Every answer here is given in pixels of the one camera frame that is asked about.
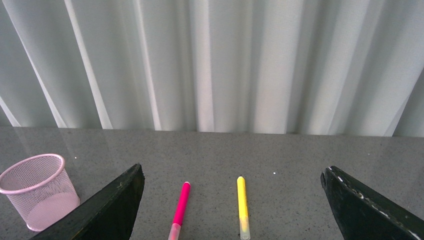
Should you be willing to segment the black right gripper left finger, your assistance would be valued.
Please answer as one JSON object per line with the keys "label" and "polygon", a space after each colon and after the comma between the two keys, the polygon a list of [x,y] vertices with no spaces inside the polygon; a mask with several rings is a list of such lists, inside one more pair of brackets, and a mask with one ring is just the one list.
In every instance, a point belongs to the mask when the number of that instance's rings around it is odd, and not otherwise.
{"label": "black right gripper left finger", "polygon": [[34,240],[128,240],[145,186],[140,163],[123,172]]}

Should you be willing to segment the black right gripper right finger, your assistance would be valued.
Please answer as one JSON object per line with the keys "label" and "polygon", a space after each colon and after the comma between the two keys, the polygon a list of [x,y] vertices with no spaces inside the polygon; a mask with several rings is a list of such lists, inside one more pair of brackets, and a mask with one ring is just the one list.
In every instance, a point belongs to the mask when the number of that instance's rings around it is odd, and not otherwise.
{"label": "black right gripper right finger", "polygon": [[345,240],[422,240],[424,221],[336,166],[320,176]]}

